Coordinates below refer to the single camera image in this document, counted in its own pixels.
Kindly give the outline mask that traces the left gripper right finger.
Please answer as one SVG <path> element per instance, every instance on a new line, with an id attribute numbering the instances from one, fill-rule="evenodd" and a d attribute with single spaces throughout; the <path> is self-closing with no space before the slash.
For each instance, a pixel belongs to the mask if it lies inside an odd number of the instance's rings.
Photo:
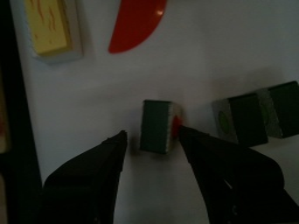
<path id="1" fill-rule="evenodd" d="M 277 162 L 255 150 L 181 126 L 179 141 L 209 224 L 299 224 Z"/>

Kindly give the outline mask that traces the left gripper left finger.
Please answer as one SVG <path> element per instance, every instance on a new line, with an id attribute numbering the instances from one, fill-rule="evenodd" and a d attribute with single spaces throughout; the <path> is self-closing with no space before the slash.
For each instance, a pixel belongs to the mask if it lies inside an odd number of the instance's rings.
<path id="1" fill-rule="evenodd" d="M 56 169 L 42 186 L 40 224 L 113 224 L 125 152 L 121 130 Z"/>

